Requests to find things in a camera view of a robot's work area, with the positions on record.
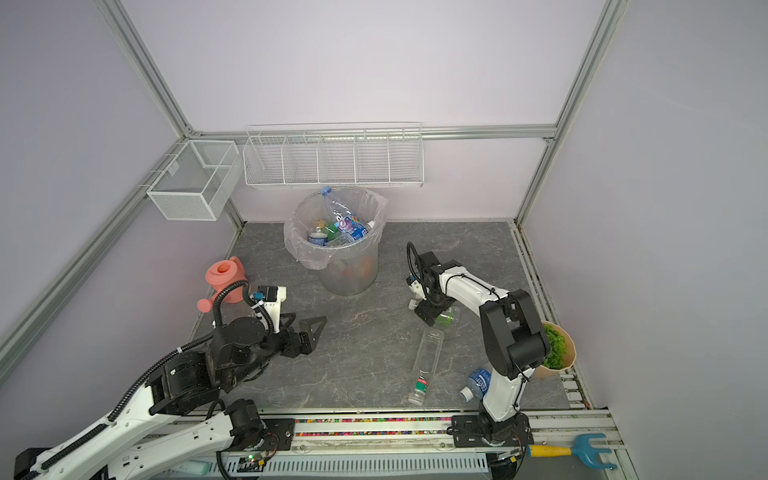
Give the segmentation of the lime green label bottle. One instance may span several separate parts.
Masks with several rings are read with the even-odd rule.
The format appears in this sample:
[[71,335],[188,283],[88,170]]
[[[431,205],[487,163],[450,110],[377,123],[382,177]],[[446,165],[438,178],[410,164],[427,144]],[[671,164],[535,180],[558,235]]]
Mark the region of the lime green label bottle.
[[[421,300],[412,299],[412,300],[409,301],[408,307],[414,313],[415,313],[415,307],[416,307],[416,305],[417,305],[417,303],[419,301],[421,301]],[[435,327],[435,326],[447,327],[447,326],[451,325],[456,320],[456,318],[459,315],[459,311],[458,311],[457,307],[454,305],[455,301],[454,300],[451,300],[451,301],[452,301],[452,306],[448,309],[448,311],[443,313],[438,318],[438,320],[435,322],[434,326],[430,326],[430,327]]]

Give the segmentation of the small crushed blue bottle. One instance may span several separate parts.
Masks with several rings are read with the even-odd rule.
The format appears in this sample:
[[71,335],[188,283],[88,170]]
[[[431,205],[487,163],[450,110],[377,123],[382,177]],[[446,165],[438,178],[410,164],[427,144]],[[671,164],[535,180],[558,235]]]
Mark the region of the small crushed blue bottle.
[[326,246],[329,240],[327,230],[325,228],[316,227],[308,233],[308,241],[317,246]]

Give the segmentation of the orange NFC juice bottle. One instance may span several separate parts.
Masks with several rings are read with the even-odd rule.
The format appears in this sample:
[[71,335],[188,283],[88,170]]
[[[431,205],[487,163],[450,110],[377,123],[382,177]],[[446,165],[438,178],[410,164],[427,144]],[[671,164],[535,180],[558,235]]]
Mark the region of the orange NFC juice bottle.
[[358,285],[373,282],[378,273],[378,257],[361,255],[342,261],[342,274],[346,282]]

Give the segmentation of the green Sprite bottle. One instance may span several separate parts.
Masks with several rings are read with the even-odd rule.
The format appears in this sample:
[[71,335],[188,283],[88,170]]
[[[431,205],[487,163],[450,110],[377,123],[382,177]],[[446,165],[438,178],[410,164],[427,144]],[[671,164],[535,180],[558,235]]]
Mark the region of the green Sprite bottle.
[[327,224],[325,226],[325,233],[329,241],[334,241],[340,235],[339,230],[335,224]]

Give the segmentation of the blue cartoon label water bottle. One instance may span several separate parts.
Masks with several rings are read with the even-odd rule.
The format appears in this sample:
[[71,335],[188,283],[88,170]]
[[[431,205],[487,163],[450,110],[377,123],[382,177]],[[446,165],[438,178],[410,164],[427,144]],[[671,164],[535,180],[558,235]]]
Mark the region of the blue cartoon label water bottle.
[[339,234],[349,243],[357,240],[357,217],[333,192],[331,187],[323,187],[321,195],[327,213]]

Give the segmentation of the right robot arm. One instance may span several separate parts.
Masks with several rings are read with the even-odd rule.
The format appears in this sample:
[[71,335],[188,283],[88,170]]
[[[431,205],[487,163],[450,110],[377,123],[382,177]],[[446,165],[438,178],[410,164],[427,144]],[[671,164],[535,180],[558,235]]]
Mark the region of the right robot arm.
[[415,313],[425,324],[433,326],[456,302],[480,320],[492,367],[481,411],[492,425],[517,416],[525,384],[551,352],[531,295],[496,287],[456,261],[442,262],[431,251],[418,252],[411,242],[406,244],[406,258],[407,284],[419,299]]

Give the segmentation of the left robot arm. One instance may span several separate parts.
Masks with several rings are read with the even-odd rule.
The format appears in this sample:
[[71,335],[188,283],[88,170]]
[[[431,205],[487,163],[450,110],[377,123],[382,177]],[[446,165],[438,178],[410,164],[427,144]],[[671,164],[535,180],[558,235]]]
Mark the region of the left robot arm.
[[210,333],[166,354],[149,367],[116,406],[73,438],[48,449],[29,448],[15,460],[17,479],[115,479],[149,475],[143,459],[150,445],[139,440],[207,406],[209,416],[185,433],[166,464],[213,450],[267,448],[265,460],[280,449],[288,432],[271,431],[252,400],[226,403],[221,396],[263,374],[276,356],[311,354],[327,324],[324,316],[298,320],[281,313],[285,290],[246,280],[223,287],[211,300]]

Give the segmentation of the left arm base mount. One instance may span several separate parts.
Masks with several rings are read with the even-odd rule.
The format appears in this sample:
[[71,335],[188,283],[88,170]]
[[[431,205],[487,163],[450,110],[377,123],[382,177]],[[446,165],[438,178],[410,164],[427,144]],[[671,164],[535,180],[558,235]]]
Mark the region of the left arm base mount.
[[249,420],[233,425],[232,443],[227,451],[288,451],[294,438],[296,420],[290,417]]

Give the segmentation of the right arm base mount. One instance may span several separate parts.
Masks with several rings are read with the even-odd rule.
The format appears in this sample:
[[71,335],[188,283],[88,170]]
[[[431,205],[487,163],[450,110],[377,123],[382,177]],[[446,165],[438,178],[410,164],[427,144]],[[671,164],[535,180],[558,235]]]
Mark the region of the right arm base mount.
[[527,447],[534,443],[528,417],[522,412],[495,422],[485,412],[454,415],[446,430],[458,448]]

